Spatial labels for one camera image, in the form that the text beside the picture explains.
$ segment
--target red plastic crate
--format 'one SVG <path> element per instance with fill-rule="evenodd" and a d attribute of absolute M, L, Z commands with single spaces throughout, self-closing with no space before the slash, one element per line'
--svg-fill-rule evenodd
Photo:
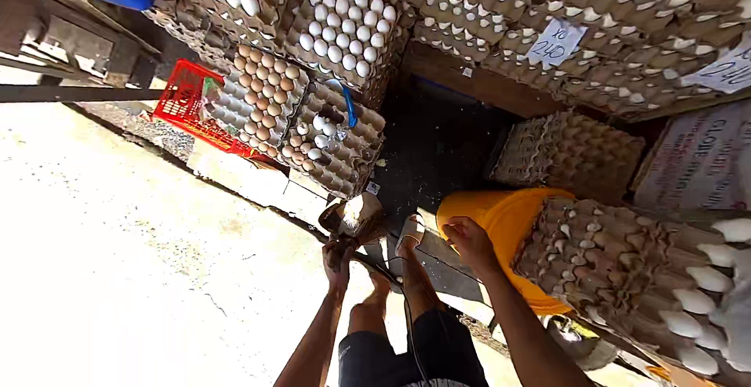
<path fill-rule="evenodd" d="M 224 152 L 231 152 L 246 158 L 260 155 L 253 148 L 232 138 L 212 120 L 201 121 L 199 119 L 198 110 L 201 108 L 201 91 L 205 77 L 215 79 L 220 86 L 224 85 L 224 78 L 221 75 L 188 60 L 177 60 L 170 80 L 167 82 L 167 88 L 164 89 L 159 104 L 156 106 L 154 116 L 181 128 L 196 138 L 211 143 Z"/>

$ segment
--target handwritten price sign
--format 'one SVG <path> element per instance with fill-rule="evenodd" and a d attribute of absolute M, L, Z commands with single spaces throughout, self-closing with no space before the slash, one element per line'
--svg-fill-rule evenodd
<path fill-rule="evenodd" d="M 683 85 L 699 84 L 725 94 L 751 85 L 751 32 L 732 51 L 700 71 L 681 78 Z"/>
<path fill-rule="evenodd" d="M 558 66 L 581 41 L 587 27 L 575 27 L 565 20 L 551 19 L 526 56 L 530 64 L 539 62 Z"/>

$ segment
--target person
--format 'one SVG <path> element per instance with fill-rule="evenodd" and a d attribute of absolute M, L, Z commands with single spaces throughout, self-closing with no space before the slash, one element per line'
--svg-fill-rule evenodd
<path fill-rule="evenodd" d="M 468 217 L 454 217 L 443 231 L 485 285 L 523 387 L 593 385 L 548 335 L 505 276 L 485 230 Z M 421 217 L 410 216 L 396 250 L 403 259 L 403 291 L 411 314 L 409 351 L 397 355 L 388 341 L 384 317 L 390 283 L 372 272 L 373 292 L 352 308 L 348 334 L 339 345 L 340 387 L 427 387 L 426 381 L 430 386 L 488 386 L 469 330 L 446 312 L 415 255 L 413 249 L 423 233 Z M 340 267 L 332 269 L 328 263 L 333 251 L 324 245 L 328 293 L 275 387 L 323 387 L 326 382 L 352 252 L 347 250 Z"/>

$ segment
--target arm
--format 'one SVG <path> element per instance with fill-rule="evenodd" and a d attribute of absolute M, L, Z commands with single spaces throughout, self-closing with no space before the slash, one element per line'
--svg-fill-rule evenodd
<path fill-rule="evenodd" d="M 587 375 L 548 335 L 503 273 L 485 230 L 469 217 L 454 217 L 443 231 L 487 288 L 522 385 L 590 387 Z"/>
<path fill-rule="evenodd" d="M 322 387 L 326 382 L 336 326 L 342 313 L 342 300 L 349 283 L 349 259 L 353 249 L 349 248 L 341 260 L 340 267 L 331 268 L 336 252 L 330 244 L 324 245 L 324 268 L 329 279 L 329 289 L 321 308 L 313 322 L 297 345 L 295 352 L 279 374 L 274 387 Z"/>

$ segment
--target black shorts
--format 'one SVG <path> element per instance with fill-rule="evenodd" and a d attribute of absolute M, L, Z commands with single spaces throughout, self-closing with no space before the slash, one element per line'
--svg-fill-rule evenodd
<path fill-rule="evenodd" d="M 469 329 L 453 315 L 430 310 L 412 327 L 415 349 L 428 380 L 446 379 L 487 387 Z M 359 331 L 339 343 L 340 387 L 404 387 L 422 381 L 415 351 L 397 355 L 381 334 Z"/>

